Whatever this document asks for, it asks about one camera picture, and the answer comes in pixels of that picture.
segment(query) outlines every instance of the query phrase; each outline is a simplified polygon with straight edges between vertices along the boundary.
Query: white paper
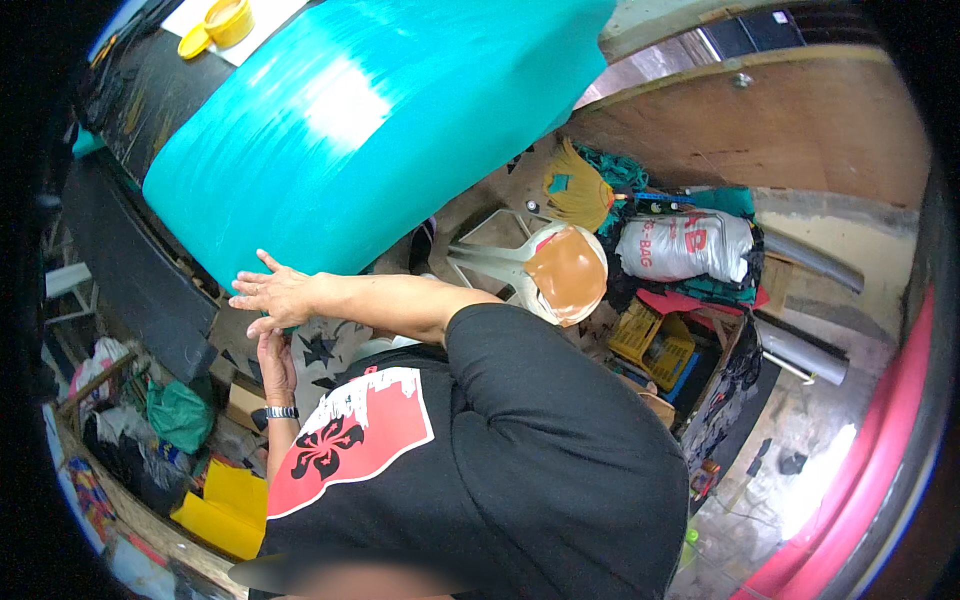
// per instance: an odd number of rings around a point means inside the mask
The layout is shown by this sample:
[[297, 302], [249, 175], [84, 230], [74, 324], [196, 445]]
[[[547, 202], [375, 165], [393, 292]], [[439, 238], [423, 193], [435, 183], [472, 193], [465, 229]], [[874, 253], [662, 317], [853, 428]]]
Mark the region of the white paper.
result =
[[[175, 36], [186, 36], [191, 29], [203, 22], [206, 12], [214, 3], [215, 0], [183, 0], [183, 3], [164, 19], [161, 27]], [[250, 0], [253, 12], [253, 29], [250, 33], [235, 46], [221, 50], [211, 43], [206, 51], [240, 66], [270, 34], [279, 29], [280, 25], [304, 4], [306, 0]]]

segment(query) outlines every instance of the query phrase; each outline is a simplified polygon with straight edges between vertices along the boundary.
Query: teal fabric roll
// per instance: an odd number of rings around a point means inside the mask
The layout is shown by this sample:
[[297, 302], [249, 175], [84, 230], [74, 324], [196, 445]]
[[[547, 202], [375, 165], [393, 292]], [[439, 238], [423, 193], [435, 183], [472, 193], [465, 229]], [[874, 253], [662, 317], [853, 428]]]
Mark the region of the teal fabric roll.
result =
[[561, 125], [613, 0], [327, 0], [160, 151], [144, 196], [229, 291], [254, 251], [355, 274]]

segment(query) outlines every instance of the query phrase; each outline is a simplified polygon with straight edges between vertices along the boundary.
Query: person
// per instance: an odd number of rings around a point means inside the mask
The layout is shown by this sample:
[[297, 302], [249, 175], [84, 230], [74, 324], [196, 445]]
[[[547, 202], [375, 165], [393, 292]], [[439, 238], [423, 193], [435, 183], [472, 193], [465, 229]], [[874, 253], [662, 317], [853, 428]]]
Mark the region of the person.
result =
[[684, 457], [612, 372], [481, 290], [308, 276], [257, 255], [270, 272], [239, 273], [229, 304], [267, 315], [247, 333], [268, 406], [294, 406], [283, 328], [323, 315], [422, 341], [356, 361], [302, 426], [269, 419], [261, 557], [382, 548], [489, 565], [495, 577], [458, 598], [665, 594], [686, 530]]

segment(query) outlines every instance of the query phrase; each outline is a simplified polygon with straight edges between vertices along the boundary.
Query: wristwatch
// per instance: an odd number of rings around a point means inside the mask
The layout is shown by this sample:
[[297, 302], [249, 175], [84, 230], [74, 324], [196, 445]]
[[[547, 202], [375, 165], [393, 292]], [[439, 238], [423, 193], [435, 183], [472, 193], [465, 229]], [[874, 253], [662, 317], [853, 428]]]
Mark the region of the wristwatch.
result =
[[296, 406], [265, 406], [267, 419], [298, 419], [300, 413]]

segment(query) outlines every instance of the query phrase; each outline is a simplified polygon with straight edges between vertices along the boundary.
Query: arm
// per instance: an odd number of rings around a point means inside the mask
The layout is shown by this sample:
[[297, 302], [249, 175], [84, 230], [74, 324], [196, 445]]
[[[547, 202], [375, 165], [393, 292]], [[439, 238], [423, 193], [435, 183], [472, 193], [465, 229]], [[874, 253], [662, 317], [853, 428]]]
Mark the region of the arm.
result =
[[472, 304], [501, 302], [487, 292], [426, 277], [327, 273], [307, 276], [280, 265], [262, 250], [257, 251], [257, 256], [271, 274], [237, 274], [233, 288], [246, 296], [229, 300], [234, 308], [265, 310], [270, 314], [251, 324], [248, 337], [324, 315], [387, 329], [422, 342], [445, 344], [447, 325], [457, 311]]
[[[283, 340], [279, 329], [260, 335], [256, 345], [256, 358], [260, 362], [263, 374], [263, 389], [267, 395], [268, 406], [294, 406], [294, 390], [297, 388], [297, 372], [294, 371], [290, 345]], [[283, 462], [287, 450], [293, 445], [300, 431], [296, 419], [267, 420], [267, 440], [270, 450], [267, 453], [267, 488], [274, 482], [274, 476]]]

